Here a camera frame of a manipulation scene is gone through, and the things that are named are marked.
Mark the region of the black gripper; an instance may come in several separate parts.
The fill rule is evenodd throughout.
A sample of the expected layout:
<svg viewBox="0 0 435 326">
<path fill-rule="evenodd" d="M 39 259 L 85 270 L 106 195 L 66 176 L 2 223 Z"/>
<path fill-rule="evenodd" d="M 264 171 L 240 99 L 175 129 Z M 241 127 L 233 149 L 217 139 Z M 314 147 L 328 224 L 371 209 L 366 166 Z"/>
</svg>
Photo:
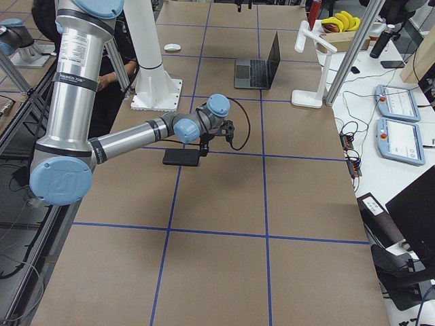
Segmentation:
<svg viewBox="0 0 435 326">
<path fill-rule="evenodd" d="M 209 151 L 209 134 L 202 134 L 200 136 L 199 151 L 201 157 L 206 157 Z"/>
</svg>

